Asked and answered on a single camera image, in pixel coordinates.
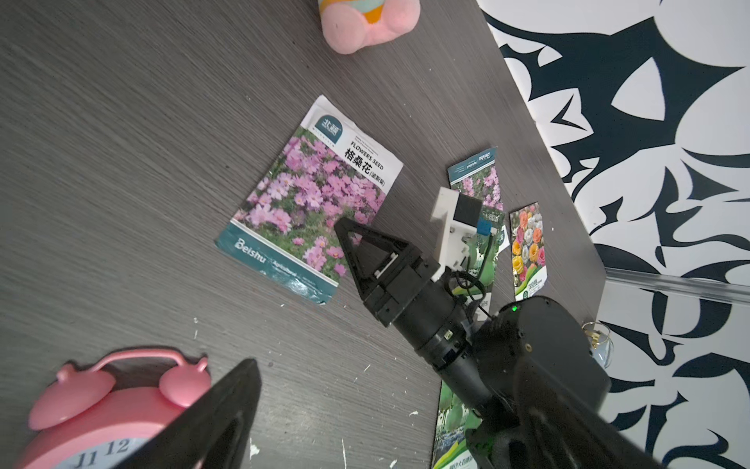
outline clock face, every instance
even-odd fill
[[[148,438],[121,438],[92,446],[72,455],[55,469],[109,469],[136,452]]]

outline wood grain surface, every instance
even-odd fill
[[[505,206],[545,216],[542,293],[596,315],[602,264],[474,2],[425,0],[414,32],[353,56],[314,0],[0,10],[0,467],[65,360],[138,345],[207,354],[214,381],[259,360],[245,467],[344,467],[342,440],[350,469],[426,467],[440,381],[351,279],[316,306],[213,244],[320,94],[404,162],[375,226],[426,252],[447,166],[498,146]]]

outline black and white patterned wall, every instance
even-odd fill
[[[478,3],[604,264],[750,285],[750,2]]]
[[[600,410],[665,466],[750,467],[750,307],[607,281],[612,329]]]

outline black cable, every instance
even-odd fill
[[[487,249],[484,251],[484,259],[481,261],[481,266],[479,267],[478,273],[481,275],[482,271],[485,269],[485,265],[487,265],[487,259],[489,258],[488,254],[492,250],[492,242],[494,241],[494,235],[490,231],[490,235],[487,238]],[[490,313],[487,312],[486,309],[484,309],[480,303],[482,303],[482,300],[485,299],[487,296],[487,288],[483,283],[480,282],[478,277],[475,277],[474,275],[469,274],[466,271],[452,271],[450,275],[445,280],[445,289],[455,298],[455,295],[452,292],[452,289],[450,288],[449,279],[455,278],[456,283],[459,287],[466,290],[466,294],[469,296],[471,301],[466,306],[466,317],[469,319],[470,322],[473,321],[474,317],[474,311],[476,311],[477,308],[481,310],[487,317],[490,317]],[[461,280],[468,281],[468,284],[462,284]],[[477,287],[479,291],[481,292],[481,297],[479,299],[474,298],[473,293],[470,292],[470,289],[472,287]]]

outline rose seed packet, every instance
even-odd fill
[[[488,245],[490,237],[479,233],[466,240],[469,246],[469,257],[465,267],[468,273],[477,277],[487,289],[487,295],[480,303],[486,311],[490,310],[497,255],[510,245],[505,224],[506,214],[503,211],[503,203],[500,202],[500,183],[497,180],[495,168],[496,152],[497,148],[493,147],[448,168],[451,189],[480,199],[482,201],[481,216],[497,229],[492,246]],[[464,289],[458,288],[457,290],[454,294],[466,294]],[[468,293],[476,298],[481,296],[477,288],[470,288]],[[486,317],[480,314],[479,320],[484,319]]]
[[[533,295],[547,281],[545,232],[539,203],[511,213],[513,285],[516,300]]]
[[[326,303],[347,271],[334,224],[342,217],[372,222],[402,167],[321,95],[216,246]]]

